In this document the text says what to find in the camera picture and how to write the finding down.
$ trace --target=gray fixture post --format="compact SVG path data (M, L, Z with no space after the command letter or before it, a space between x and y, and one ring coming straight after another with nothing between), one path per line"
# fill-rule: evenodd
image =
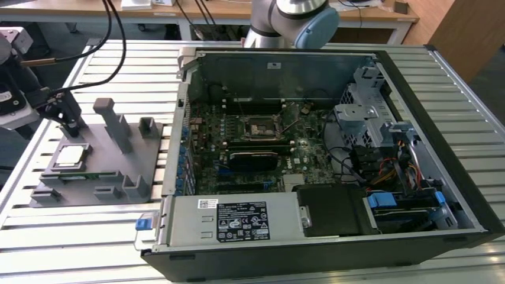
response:
M110 138L116 141L122 154L133 151L131 143L127 140L129 129L127 124L121 123L113 112L113 100L110 98L97 98L93 104L93 110L104 118L108 133Z

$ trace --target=cpu socket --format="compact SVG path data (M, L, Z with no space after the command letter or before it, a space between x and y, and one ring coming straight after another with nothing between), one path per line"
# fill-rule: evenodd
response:
M279 117L245 117L242 139L247 141L275 141L281 139Z

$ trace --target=white sticker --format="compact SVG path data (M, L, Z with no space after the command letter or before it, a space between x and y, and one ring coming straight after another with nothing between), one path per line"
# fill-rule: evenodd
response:
M198 199L198 209L215 209L218 199Z
M174 13L153 13L154 16L169 16L169 17L174 17L177 16Z
M267 62L266 63L266 69L281 69L281 63L279 62Z
M255 235L267 234L267 229L258 229L258 230L255 230L255 232L254 232L254 230L253 230L251 233L253 233L253 234L255 233Z

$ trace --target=motherboard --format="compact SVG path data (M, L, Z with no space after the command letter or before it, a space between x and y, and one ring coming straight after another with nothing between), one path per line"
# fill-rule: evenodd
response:
M191 104L195 194L289 192L333 183L321 132L326 109L307 101Z

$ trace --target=table leg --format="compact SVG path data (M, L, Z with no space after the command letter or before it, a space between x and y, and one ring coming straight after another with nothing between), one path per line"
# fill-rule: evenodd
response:
M411 22L398 23L395 29L393 30L391 36L387 40L387 44L401 44L403 42L403 38L407 35L410 26L411 26Z
M77 23L76 22L66 22L65 26L69 29L70 33L76 33L77 32Z
M177 21L178 30L181 32L181 40L189 41L190 39L190 25L187 21L179 20Z

